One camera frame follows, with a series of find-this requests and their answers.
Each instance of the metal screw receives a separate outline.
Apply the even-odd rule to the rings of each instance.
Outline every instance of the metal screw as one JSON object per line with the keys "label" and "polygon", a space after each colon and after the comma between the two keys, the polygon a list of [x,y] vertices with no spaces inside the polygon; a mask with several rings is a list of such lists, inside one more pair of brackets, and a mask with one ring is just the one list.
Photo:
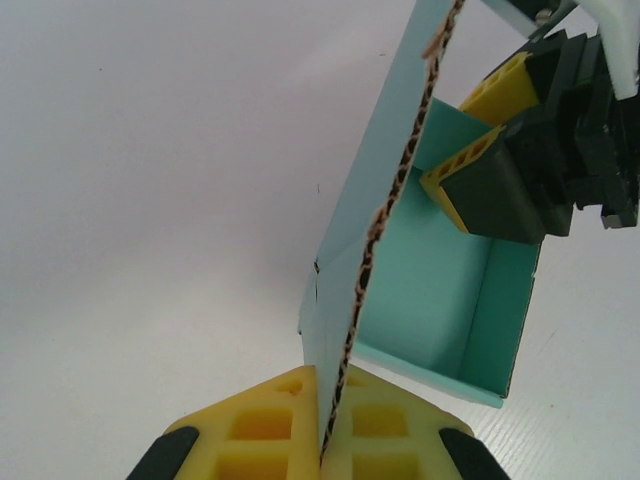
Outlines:
{"label": "metal screw", "polygon": [[543,8],[538,13],[536,13],[536,25],[538,27],[543,26],[545,23],[547,23],[549,21],[549,19],[551,19],[552,15],[553,15],[553,10],[552,9]]}

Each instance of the white background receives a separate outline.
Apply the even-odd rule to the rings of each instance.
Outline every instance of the white background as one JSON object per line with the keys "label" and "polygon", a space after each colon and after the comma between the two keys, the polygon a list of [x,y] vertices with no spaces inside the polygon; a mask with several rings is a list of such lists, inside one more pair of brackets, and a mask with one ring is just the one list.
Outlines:
{"label": "white background", "polygon": [[[0,3],[0,478],[124,478],[302,362],[304,282],[412,6]],[[519,43],[470,0],[440,97]],[[545,243],[504,409],[392,377],[516,479],[640,477],[640,229],[598,216]]]}

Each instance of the corrugated cardboard edge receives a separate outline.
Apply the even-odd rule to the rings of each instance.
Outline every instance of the corrugated cardboard edge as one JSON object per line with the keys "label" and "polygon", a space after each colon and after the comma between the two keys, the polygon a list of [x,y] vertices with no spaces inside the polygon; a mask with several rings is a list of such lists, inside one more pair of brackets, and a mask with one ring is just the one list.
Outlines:
{"label": "corrugated cardboard edge", "polygon": [[387,201],[376,212],[373,222],[371,223],[367,231],[367,241],[362,255],[362,263],[360,264],[360,269],[358,272],[358,280],[355,286],[356,298],[353,304],[351,323],[343,346],[342,358],[338,371],[338,381],[336,382],[336,386],[334,388],[331,413],[329,415],[329,421],[327,422],[324,439],[322,442],[322,449],[320,453],[321,458],[327,449],[329,441],[331,440],[333,427],[337,418],[338,406],[340,405],[342,391],[345,386],[349,360],[351,359],[351,353],[358,331],[360,312],[362,310],[362,306],[364,305],[367,286],[369,284],[369,279],[371,278],[371,273],[373,271],[374,249],[376,244],[382,238],[382,234],[384,233],[384,229],[391,215],[391,211],[402,194],[402,190],[413,164],[413,157],[416,151],[416,146],[420,141],[420,137],[422,136],[424,120],[429,111],[429,106],[433,97],[433,90],[440,76],[440,64],[442,63],[443,56],[446,52],[449,41],[451,40],[453,31],[455,30],[457,16],[464,7],[465,2],[466,0],[454,1],[445,18],[445,21],[438,29],[433,39],[429,42],[429,45],[424,51],[423,57],[428,58],[428,74],[427,80],[425,82],[424,93],[420,101],[416,120],[414,122],[413,130],[405,146],[402,158],[400,159],[398,169],[393,179],[391,190],[389,191],[389,195],[387,196]]}

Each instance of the light blue cardboard box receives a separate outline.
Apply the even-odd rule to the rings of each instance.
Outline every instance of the light blue cardboard box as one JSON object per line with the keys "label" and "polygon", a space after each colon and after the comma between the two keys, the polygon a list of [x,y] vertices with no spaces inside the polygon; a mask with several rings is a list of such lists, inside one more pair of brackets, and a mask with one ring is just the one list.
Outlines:
{"label": "light blue cardboard box", "polygon": [[[447,1],[418,0],[311,271],[300,310],[316,366],[322,435],[355,299],[366,231],[386,201],[424,88],[420,53]],[[500,407],[539,254],[458,231],[418,183],[489,127],[442,102],[428,114],[402,198],[375,249],[355,353],[461,398]]]}

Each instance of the open box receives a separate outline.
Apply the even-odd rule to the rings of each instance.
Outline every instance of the open box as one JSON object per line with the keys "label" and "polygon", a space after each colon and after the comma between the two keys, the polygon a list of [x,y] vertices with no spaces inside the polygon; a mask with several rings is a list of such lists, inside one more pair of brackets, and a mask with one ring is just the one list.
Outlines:
{"label": "open box", "polygon": [[[367,230],[387,200],[423,93],[420,52],[449,6],[417,1],[310,274],[299,330],[305,363],[316,367],[321,431],[341,388],[338,370]],[[442,102],[431,104],[402,197],[375,247],[354,351],[435,388],[500,407],[540,248],[458,231],[418,181],[423,170],[489,129]]]}

